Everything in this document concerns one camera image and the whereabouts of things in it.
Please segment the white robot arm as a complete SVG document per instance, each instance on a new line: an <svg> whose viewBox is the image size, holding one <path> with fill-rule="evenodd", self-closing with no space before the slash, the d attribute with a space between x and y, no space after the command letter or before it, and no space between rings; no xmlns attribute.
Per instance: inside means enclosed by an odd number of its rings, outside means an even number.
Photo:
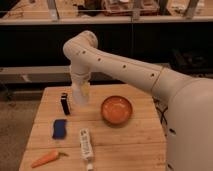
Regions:
<svg viewBox="0 0 213 171"><path fill-rule="evenodd" d="M88 102L94 70L147 92L168 106L166 171L213 171L213 79L101 51L91 31L69 39L63 52L77 103Z"/></svg>

